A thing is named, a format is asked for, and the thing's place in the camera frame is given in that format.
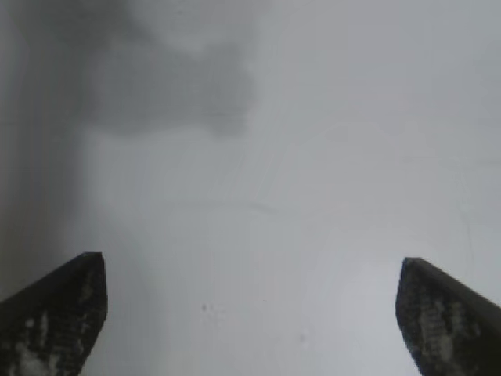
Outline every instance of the scratch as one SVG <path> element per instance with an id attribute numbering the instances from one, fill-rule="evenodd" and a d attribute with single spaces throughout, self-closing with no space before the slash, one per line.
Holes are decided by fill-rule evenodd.
<path id="1" fill-rule="evenodd" d="M 199 200 L 185 200 L 185 201 L 168 201 L 165 205 L 170 209 L 191 209 L 191 210 L 250 210 L 263 215 L 274 215 L 274 216 L 290 216 L 298 215 L 295 211 L 287 211 L 282 208 L 276 208 L 269 204 L 265 204 L 259 201 L 224 201 L 217 199 L 199 199 Z"/>
<path id="2" fill-rule="evenodd" d="M 459 163 L 459 174 L 460 174 L 460 185 L 461 189 L 466 196 L 465 200 L 468 202 L 468 199 L 471 197 L 471 191 L 469 189 L 468 183 L 467 183 L 467 177 L 465 176 L 465 166 L 464 163 Z M 467 247 L 468 251 L 470 252 L 470 267 L 467 269 L 469 270 L 470 273 L 473 273 L 474 271 L 474 262 L 475 262 L 475 256 L 474 256 L 474 249 L 473 249 L 473 239 L 471 236 L 471 225 L 470 225 L 470 218 L 467 213 L 467 208 L 464 207 L 464 205 L 458 203 L 458 209 L 460 211 L 460 217 L 463 220 L 465 229 L 466 229 L 466 234 L 467 234 Z"/>

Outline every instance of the blurry dark object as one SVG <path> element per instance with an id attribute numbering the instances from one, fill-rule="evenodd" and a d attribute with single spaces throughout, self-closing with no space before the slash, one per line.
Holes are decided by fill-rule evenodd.
<path id="1" fill-rule="evenodd" d="M 84 253 L 0 304 L 0 376 L 76 376 L 107 315 L 103 255 Z"/>
<path id="2" fill-rule="evenodd" d="M 423 376 L 501 375 L 501 309 L 429 262 L 404 260 L 395 310 Z"/>

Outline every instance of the gray surface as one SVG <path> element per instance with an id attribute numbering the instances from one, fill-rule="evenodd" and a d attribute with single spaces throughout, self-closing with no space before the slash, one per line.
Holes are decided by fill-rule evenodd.
<path id="1" fill-rule="evenodd" d="M 501 301 L 494 2 L 16 4 L 0 284 L 105 253 L 88 374 L 416 374 L 404 255 Z"/>

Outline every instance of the smudge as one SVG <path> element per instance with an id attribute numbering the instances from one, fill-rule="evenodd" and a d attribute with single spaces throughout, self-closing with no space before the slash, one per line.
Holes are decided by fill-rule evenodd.
<path id="1" fill-rule="evenodd" d="M 20 354 L 20 376 L 52 376 L 45 365 L 23 343 L 16 345 L 16 351 Z"/>
<path id="2" fill-rule="evenodd" d="M 84 349 L 84 346 L 81 343 L 81 339 L 80 338 L 77 341 L 77 347 L 78 347 L 78 352 L 80 353 L 80 355 L 82 355 L 84 353 L 85 349 Z"/>
<path id="3" fill-rule="evenodd" d="M 45 346 L 45 341 L 47 340 L 47 333 L 49 332 L 49 318 L 47 317 L 47 311 L 41 315 L 40 321 L 40 347 Z"/>
<path id="4" fill-rule="evenodd" d="M 306 345 L 307 341 L 308 341 L 308 336 L 306 335 L 306 333 L 300 333 L 299 334 L 299 343 L 301 343 L 302 345 Z"/>
<path id="5" fill-rule="evenodd" d="M 460 302 L 454 302 L 451 304 L 451 323 L 452 330 L 454 334 L 460 334 L 464 332 L 463 315 L 464 308 Z"/>
<path id="6" fill-rule="evenodd" d="M 59 355 L 52 354 L 49 358 L 49 376 L 57 376 L 57 364 Z"/>
<path id="7" fill-rule="evenodd" d="M 475 335 L 476 335 L 477 337 L 480 337 L 480 334 L 482 333 L 482 330 L 481 330 L 481 328 L 480 328 L 480 325 L 478 325 L 478 323 L 475 323 L 475 324 L 473 325 L 473 332 L 475 333 Z"/>
<path id="8" fill-rule="evenodd" d="M 84 287 L 81 289 L 81 295 L 78 299 L 78 304 L 87 302 L 92 297 L 92 293 L 94 292 L 92 289 L 92 275 L 93 272 L 89 272 L 87 274 L 87 277 L 85 278 Z"/>
<path id="9" fill-rule="evenodd" d="M 91 326 L 89 324 L 87 324 L 86 322 L 82 323 L 81 325 L 81 329 L 80 329 L 80 332 L 82 334 L 84 334 L 86 331 L 88 331 L 89 329 L 91 328 Z"/>
<path id="10" fill-rule="evenodd" d="M 454 345 L 450 335 L 442 335 L 440 340 L 440 356 L 444 362 L 449 362 L 454 353 Z"/>
<path id="11" fill-rule="evenodd" d="M 443 301 L 440 299 L 435 300 L 435 308 L 437 309 L 438 314 L 444 313 L 445 307 Z"/>

